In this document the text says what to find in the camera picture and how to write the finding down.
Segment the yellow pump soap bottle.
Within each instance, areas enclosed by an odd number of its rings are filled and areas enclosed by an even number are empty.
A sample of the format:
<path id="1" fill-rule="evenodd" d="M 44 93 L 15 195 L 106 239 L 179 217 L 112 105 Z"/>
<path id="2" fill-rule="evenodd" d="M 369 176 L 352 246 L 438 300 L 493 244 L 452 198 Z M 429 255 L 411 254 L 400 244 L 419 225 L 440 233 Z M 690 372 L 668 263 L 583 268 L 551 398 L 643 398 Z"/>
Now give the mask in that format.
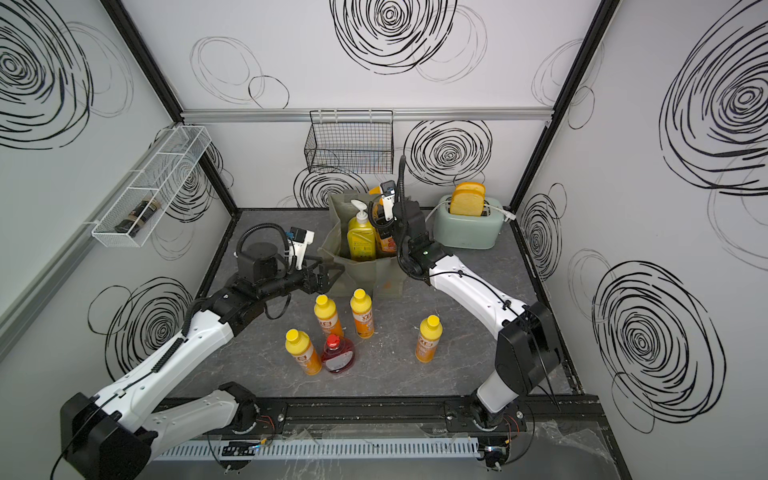
<path id="1" fill-rule="evenodd" d="M 376 259 L 376 230 L 372 225 L 368 206 L 357 199 L 351 201 L 357 210 L 348 223 L 347 244 L 350 258 L 356 262 L 373 261 Z"/>

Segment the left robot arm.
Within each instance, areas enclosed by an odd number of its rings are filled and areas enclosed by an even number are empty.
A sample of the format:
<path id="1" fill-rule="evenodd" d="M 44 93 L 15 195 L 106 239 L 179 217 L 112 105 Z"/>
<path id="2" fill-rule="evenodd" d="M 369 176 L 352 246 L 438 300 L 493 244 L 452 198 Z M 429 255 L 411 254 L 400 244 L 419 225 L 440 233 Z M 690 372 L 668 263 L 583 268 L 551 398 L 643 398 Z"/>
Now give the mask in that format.
<path id="1" fill-rule="evenodd" d="M 262 419 L 255 396 L 236 382 L 160 411 L 158 405 L 192 370 L 259 316 L 268 301 L 295 291 L 325 294 L 344 266 L 288 244 L 255 243 L 238 256 L 238 271 L 214 294 L 196 300 L 181 330 L 127 374 L 60 410 L 60 459 L 86 479 L 134 479 L 160 454 L 218 429 L 250 432 Z"/>

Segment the green fabric shopping bag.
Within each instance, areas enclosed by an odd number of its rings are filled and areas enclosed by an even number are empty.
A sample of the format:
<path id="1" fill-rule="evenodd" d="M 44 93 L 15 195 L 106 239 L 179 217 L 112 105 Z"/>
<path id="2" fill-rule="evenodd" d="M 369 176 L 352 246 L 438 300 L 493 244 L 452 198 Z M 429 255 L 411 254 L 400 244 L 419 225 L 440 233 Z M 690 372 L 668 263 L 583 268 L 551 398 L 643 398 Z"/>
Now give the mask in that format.
<path id="1" fill-rule="evenodd" d="M 372 198 L 372 195 L 352 191 L 331 194 L 328 197 L 332 228 L 318 252 L 325 261 L 344 267 L 344 272 L 328 292 L 331 297 L 349 299 L 359 288 L 365 290 L 374 300 L 400 298 L 403 294 L 407 276 L 395 257 L 363 262 L 354 261 L 350 257 L 347 230 L 349 221 L 358 213 L 351 201 L 368 203 Z"/>

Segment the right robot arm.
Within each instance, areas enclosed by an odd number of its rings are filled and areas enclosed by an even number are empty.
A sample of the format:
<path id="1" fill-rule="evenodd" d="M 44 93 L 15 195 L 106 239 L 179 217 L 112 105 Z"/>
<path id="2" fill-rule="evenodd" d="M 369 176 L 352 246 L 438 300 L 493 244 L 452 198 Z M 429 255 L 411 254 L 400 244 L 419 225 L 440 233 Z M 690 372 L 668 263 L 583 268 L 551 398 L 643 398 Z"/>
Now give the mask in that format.
<path id="1" fill-rule="evenodd" d="M 432 239 L 416 201 L 395 201 L 385 218 L 392 223 L 398 264 L 406 275 L 450 296 L 496 341 L 494 370 L 474 391 L 472 404 L 475 422 L 489 429 L 508 405 L 547 382 L 562 364 L 554 316 L 540 302 L 526 304 L 505 294 Z"/>

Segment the orange pump soap bottle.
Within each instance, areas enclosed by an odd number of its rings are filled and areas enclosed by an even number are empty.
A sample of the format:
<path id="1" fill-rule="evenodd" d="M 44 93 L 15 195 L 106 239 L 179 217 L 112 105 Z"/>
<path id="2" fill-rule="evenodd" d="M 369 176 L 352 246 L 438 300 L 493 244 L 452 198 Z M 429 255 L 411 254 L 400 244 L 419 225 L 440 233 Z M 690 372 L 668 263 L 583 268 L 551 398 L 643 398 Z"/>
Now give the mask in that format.
<path id="1" fill-rule="evenodd" d="M 376 230 L 377 252 L 379 256 L 395 256 L 396 242 L 394 238 L 394 219 L 386 221 L 380 204 L 380 186 L 370 191 L 375 199 L 369 203 L 370 221 Z"/>

